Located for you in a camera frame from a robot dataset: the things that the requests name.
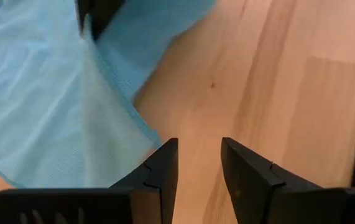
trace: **wrinkled cloth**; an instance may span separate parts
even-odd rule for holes
[[[213,0],[127,0],[94,43],[74,0],[0,0],[0,176],[109,187],[159,139],[132,105],[173,37]]]

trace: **wooden surface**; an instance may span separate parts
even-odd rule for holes
[[[219,0],[169,48],[136,107],[163,141],[180,140],[174,223],[236,223],[223,136],[316,184],[347,186],[355,0]]]

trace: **wooden table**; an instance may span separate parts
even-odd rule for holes
[[[219,0],[169,48],[136,107],[163,141],[180,139],[174,223],[236,223],[223,136],[316,184],[347,186],[355,0]]]

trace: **blue fabric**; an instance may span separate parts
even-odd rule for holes
[[[174,36],[213,0],[127,0],[97,43],[74,0],[0,0],[0,176],[109,187],[159,147],[132,105]]]

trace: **wood grain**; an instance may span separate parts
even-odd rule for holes
[[[218,0],[175,39],[136,108],[163,141],[180,140],[174,223],[236,223],[224,136],[324,187],[347,186],[355,0]]]

